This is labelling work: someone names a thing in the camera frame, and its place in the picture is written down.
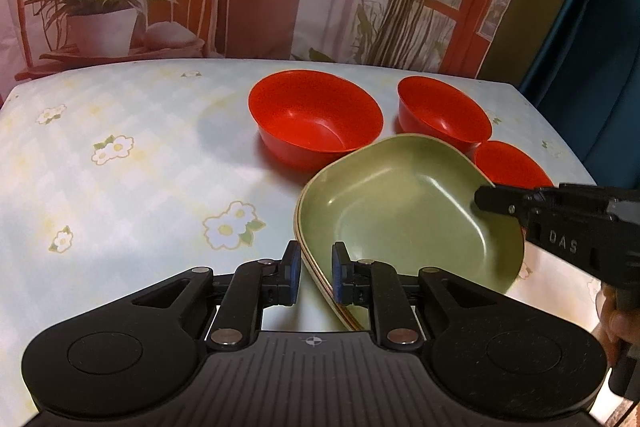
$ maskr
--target finger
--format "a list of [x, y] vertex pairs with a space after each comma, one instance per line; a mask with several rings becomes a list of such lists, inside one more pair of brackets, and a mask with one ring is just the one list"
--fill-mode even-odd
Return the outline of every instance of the finger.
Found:
[[600, 309], [600, 323], [604, 327], [604, 331], [609, 335], [609, 340], [612, 343], [616, 343], [618, 341], [618, 336], [609, 328], [609, 323], [611, 320], [611, 314], [616, 309], [616, 299], [615, 297], [607, 297], [604, 299], [602, 303], [602, 307]]
[[613, 286], [609, 286], [608, 284], [602, 284], [601, 291], [604, 293], [604, 296], [609, 298], [616, 296], [616, 289]]
[[607, 329], [610, 333], [627, 341], [629, 344], [640, 344], [640, 310], [630, 312], [612, 311], [609, 316], [609, 328]]
[[611, 342], [609, 334], [602, 324], [598, 324], [592, 334], [600, 342], [600, 345], [602, 345], [602, 349], [604, 349], [604, 353], [607, 356], [609, 367], [616, 365], [618, 357], [620, 356], [620, 343]]

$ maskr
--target human hand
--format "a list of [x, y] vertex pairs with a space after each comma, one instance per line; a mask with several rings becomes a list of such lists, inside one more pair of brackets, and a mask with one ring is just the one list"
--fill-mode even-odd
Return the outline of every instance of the human hand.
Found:
[[599, 324], [593, 330], [607, 355], [610, 367], [620, 357], [620, 340], [640, 344], [640, 309], [622, 312], [616, 309], [616, 290], [606, 284], [596, 295]]

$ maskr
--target bowl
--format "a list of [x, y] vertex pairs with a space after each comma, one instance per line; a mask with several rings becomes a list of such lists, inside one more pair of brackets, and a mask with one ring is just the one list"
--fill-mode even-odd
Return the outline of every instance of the bowl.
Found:
[[470, 155], [471, 160], [495, 184], [528, 188], [552, 187], [546, 172], [520, 149], [489, 140]]
[[249, 93], [249, 111], [267, 149], [302, 170], [319, 170], [372, 143], [384, 123], [370, 94], [322, 71], [265, 76]]
[[428, 76], [408, 76], [398, 84], [400, 127], [434, 136], [466, 153], [491, 138], [484, 110], [465, 93]]
[[366, 329], [364, 308], [332, 298], [332, 245], [356, 259], [417, 275], [435, 266], [504, 293], [516, 279], [524, 239], [516, 219], [482, 212], [474, 194], [489, 181], [441, 140], [399, 134], [322, 169], [298, 199], [294, 233], [308, 272], [343, 323]]

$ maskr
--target flower print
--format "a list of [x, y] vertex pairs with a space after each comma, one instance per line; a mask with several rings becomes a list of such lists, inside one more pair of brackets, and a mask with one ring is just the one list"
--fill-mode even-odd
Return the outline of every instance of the flower print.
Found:
[[207, 217], [203, 222], [205, 238], [213, 250], [235, 250], [241, 245], [250, 247], [254, 233], [265, 227], [257, 218], [255, 207], [242, 201], [233, 201], [225, 212]]
[[56, 237], [53, 238], [51, 246], [49, 247], [49, 251], [63, 253], [63, 251], [71, 248], [73, 239], [73, 232], [71, 232], [71, 229], [69, 227], [65, 227], [56, 234]]
[[96, 165], [104, 165], [114, 158], [126, 158], [133, 149], [133, 138], [111, 135], [104, 142], [94, 144], [94, 155], [91, 161]]
[[58, 120], [65, 109], [66, 105], [63, 103], [61, 103], [58, 107], [47, 107], [45, 110], [43, 110], [43, 112], [40, 113], [39, 117], [36, 118], [36, 123], [39, 123], [40, 125], [46, 125], [54, 120]]

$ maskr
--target green bowl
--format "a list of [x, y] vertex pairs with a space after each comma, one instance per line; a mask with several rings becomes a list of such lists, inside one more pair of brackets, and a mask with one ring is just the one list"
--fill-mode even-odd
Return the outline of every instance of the green bowl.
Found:
[[469, 159], [433, 137], [401, 134], [351, 153], [318, 172], [296, 206], [294, 230], [314, 281], [343, 323], [368, 328], [366, 309], [336, 304], [331, 251], [374, 259], [398, 273], [434, 266], [505, 293], [524, 240], [513, 217], [481, 212], [474, 193], [491, 182]]

